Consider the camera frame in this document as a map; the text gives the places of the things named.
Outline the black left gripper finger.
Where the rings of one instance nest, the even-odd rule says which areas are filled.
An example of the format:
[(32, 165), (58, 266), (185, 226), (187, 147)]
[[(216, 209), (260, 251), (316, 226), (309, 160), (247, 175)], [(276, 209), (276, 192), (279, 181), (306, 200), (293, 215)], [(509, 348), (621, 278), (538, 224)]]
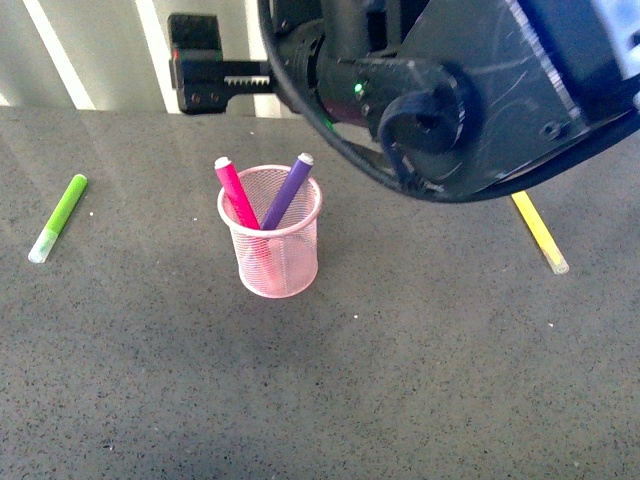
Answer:
[(274, 92), (268, 62), (223, 58), (215, 15), (173, 13), (168, 34), (171, 84), (182, 113), (222, 114), (236, 96)]

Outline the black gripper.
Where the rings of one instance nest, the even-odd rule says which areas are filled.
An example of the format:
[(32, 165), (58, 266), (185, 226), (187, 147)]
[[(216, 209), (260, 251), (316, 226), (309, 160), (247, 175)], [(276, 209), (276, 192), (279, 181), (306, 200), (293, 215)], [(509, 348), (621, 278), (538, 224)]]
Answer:
[(320, 98), (380, 144), (384, 183), (484, 200), (639, 129), (635, 1), (325, 1)]

